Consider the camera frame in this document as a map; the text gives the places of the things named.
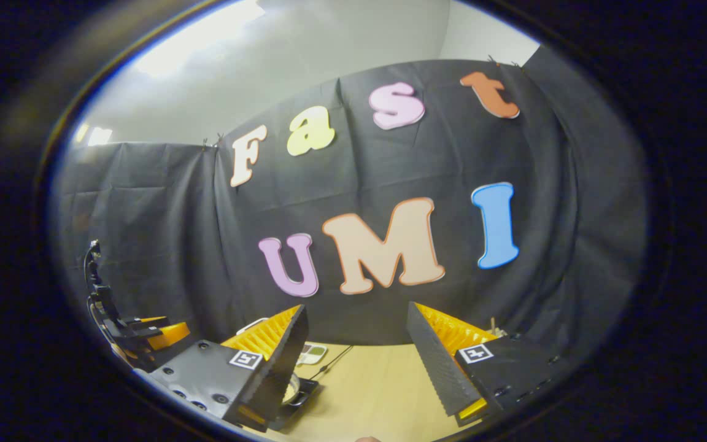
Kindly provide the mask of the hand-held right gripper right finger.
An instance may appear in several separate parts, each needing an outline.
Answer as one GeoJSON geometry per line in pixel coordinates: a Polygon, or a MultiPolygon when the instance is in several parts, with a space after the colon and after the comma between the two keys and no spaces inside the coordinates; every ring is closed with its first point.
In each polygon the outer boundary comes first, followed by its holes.
{"type": "Polygon", "coordinates": [[[566,359],[521,333],[483,330],[410,302],[407,330],[446,414],[492,424],[566,377],[566,359]]]}

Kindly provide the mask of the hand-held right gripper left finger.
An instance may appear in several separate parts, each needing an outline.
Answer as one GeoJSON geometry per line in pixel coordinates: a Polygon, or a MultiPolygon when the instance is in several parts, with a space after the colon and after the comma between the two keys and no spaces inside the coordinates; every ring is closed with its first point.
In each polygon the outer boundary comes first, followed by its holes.
{"type": "Polygon", "coordinates": [[[201,339],[148,374],[151,386],[216,419],[267,430],[309,333],[298,304],[223,343],[201,339]]]}

